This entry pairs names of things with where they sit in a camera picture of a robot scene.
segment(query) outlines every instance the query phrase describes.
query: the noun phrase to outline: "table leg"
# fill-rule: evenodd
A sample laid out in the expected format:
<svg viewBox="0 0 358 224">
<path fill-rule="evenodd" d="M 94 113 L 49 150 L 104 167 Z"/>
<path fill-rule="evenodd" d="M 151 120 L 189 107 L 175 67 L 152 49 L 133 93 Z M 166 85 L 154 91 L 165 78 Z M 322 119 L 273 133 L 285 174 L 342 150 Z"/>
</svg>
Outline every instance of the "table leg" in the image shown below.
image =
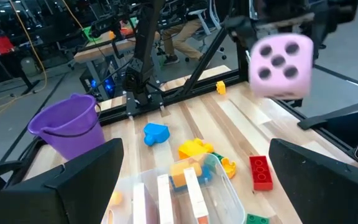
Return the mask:
<svg viewBox="0 0 358 224">
<path fill-rule="evenodd" d="M 99 85 L 101 80 L 99 78 L 99 74 L 97 73 L 97 71 L 95 69 L 94 63 L 93 62 L 86 62 L 86 66 L 88 67 L 89 72 L 91 73 L 93 79 L 96 81 L 97 85 Z M 98 90 L 99 90 L 100 95 L 102 96 L 103 101 L 109 99 L 107 91 L 104 89 L 103 85 L 100 85 L 98 87 Z"/>
</svg>

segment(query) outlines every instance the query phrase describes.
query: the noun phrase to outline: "small yellow block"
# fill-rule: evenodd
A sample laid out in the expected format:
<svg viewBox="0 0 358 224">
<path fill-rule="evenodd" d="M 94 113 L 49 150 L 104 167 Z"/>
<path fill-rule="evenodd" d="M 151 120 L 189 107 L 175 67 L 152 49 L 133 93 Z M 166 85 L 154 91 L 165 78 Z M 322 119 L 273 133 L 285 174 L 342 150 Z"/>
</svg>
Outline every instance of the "small yellow block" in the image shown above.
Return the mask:
<svg viewBox="0 0 358 224">
<path fill-rule="evenodd" d="M 224 85 L 223 81 L 219 81 L 216 83 L 216 91 L 218 91 L 220 95 L 226 94 L 226 86 Z"/>
</svg>

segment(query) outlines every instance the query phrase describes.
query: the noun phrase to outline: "yellow toy piece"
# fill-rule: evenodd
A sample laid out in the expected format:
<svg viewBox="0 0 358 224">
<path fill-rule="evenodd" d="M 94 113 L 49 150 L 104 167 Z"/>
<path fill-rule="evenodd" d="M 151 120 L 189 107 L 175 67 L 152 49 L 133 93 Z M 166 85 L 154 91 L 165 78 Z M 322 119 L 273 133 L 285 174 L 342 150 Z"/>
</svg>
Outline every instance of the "yellow toy piece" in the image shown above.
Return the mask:
<svg viewBox="0 0 358 224">
<path fill-rule="evenodd" d="M 115 38 L 115 35 L 112 31 L 109 31 L 109 38 L 110 40 L 113 40 Z"/>
<path fill-rule="evenodd" d="M 116 206 L 122 203 L 122 193 L 119 191 L 114 191 L 111 195 L 109 206 Z"/>
<path fill-rule="evenodd" d="M 230 160 L 225 157 L 221 160 L 221 163 L 229 179 L 233 178 L 236 174 L 236 162 L 230 162 Z"/>
<path fill-rule="evenodd" d="M 204 144 L 201 139 L 187 140 L 184 144 L 179 146 L 178 153 L 179 158 L 187 159 L 189 157 L 193 157 L 196 155 L 204 154 L 204 153 L 212 153 L 214 152 L 214 147 L 211 144 Z"/>
<path fill-rule="evenodd" d="M 203 171 L 201 170 L 201 165 L 198 162 L 189 163 L 189 161 L 183 161 L 171 166 L 170 174 L 173 180 L 173 184 L 175 185 L 174 187 L 182 187 L 186 185 L 186 179 L 183 170 L 190 167 L 194 168 L 197 177 L 203 174 Z"/>
<path fill-rule="evenodd" d="M 223 81 L 219 81 L 216 83 L 216 91 L 218 91 L 220 95 L 226 94 L 226 86 Z"/>
</svg>

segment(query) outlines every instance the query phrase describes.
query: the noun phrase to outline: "blue light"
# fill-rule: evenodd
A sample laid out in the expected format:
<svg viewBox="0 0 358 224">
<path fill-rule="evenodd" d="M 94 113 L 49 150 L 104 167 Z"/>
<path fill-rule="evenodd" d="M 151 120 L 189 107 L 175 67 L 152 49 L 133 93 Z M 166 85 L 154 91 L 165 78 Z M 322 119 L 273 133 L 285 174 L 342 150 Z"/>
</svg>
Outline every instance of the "blue light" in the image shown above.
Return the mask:
<svg viewBox="0 0 358 224">
<path fill-rule="evenodd" d="M 92 80 L 91 86 L 92 86 L 92 88 L 96 88 L 96 81 L 95 80 Z"/>
<path fill-rule="evenodd" d="M 112 90 L 111 85 L 106 85 L 106 89 L 107 89 L 108 91 L 111 91 L 111 90 Z"/>
</svg>

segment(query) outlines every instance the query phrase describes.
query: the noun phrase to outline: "wooden tabletop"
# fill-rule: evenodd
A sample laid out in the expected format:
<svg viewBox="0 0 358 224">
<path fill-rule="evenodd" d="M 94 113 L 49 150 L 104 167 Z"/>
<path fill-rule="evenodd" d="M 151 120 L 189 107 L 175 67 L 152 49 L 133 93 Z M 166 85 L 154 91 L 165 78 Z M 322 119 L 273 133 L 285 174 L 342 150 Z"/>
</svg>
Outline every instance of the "wooden tabletop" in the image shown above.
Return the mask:
<svg viewBox="0 0 358 224">
<path fill-rule="evenodd" d="M 159 40 L 160 34 L 158 32 L 154 35 L 154 40 Z M 110 41 L 109 32 L 105 32 L 101 35 L 101 39 L 98 40 L 96 43 L 89 42 L 86 47 L 94 46 L 97 43 Z M 135 47 L 136 41 L 135 38 L 129 38 L 126 40 L 118 41 L 116 42 L 118 51 L 126 50 Z M 112 48 L 111 44 L 107 44 L 101 47 L 95 47 L 93 49 L 85 50 L 83 52 L 78 52 L 74 55 L 74 60 L 76 63 L 85 63 L 92 60 L 96 60 L 98 58 L 101 58 L 104 54 L 104 56 L 110 56 L 114 53 L 114 49 Z"/>
<path fill-rule="evenodd" d="M 206 70 L 202 78 L 229 71 L 226 66 Z M 186 78 L 166 83 L 168 90 L 184 84 Z M 102 110 L 125 103 L 115 98 L 101 103 Z M 163 111 L 154 111 L 103 127 L 106 139 L 122 138 L 124 161 L 120 178 L 169 166 L 179 160 L 177 149 L 187 139 L 200 138 L 211 143 L 215 151 L 237 163 L 237 174 L 231 179 L 247 213 L 269 217 L 271 224 L 301 223 L 272 168 L 274 189 L 257 192 L 252 189 L 249 156 L 268 156 L 269 142 L 281 138 L 325 156 L 358 167 L 358 163 L 316 132 L 302 131 L 299 122 L 289 112 L 270 99 L 256 98 L 248 83 L 227 88 L 225 95 L 216 92 L 170 105 Z M 164 124 L 171 137 L 165 143 L 148 147 L 144 144 L 143 127 L 147 123 Z M 44 146 L 35 158 L 26 179 L 64 163 L 65 160 L 50 146 Z"/>
</svg>

